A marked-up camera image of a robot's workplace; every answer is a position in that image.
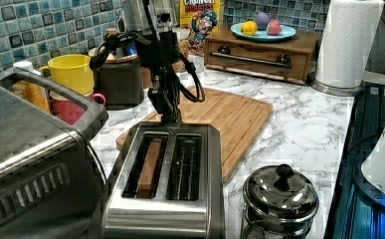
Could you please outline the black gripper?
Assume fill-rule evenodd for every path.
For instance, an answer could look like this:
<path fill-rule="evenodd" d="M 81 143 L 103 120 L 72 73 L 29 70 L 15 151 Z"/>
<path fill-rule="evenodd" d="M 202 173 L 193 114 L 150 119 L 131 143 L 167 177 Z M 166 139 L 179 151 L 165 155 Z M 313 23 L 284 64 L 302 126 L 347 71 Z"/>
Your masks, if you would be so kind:
<path fill-rule="evenodd" d="M 176 34 L 137 35 L 134 43 L 140 65 L 150 72 L 152 87 L 147 95 L 161 121 L 181 122 L 180 80 L 172 68 L 181 56 Z"/>

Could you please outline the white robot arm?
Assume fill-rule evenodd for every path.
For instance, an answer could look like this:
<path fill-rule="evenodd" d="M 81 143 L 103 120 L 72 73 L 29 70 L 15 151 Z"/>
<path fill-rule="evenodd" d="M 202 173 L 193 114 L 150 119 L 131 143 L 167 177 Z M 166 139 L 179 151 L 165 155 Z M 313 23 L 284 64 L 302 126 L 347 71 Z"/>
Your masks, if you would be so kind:
<path fill-rule="evenodd" d="M 134 37 L 140 65 L 150 72 L 148 98 L 163 122 L 181 122 L 180 80 L 172 65 L 180 60 L 172 0 L 122 0 L 124 29 Z"/>

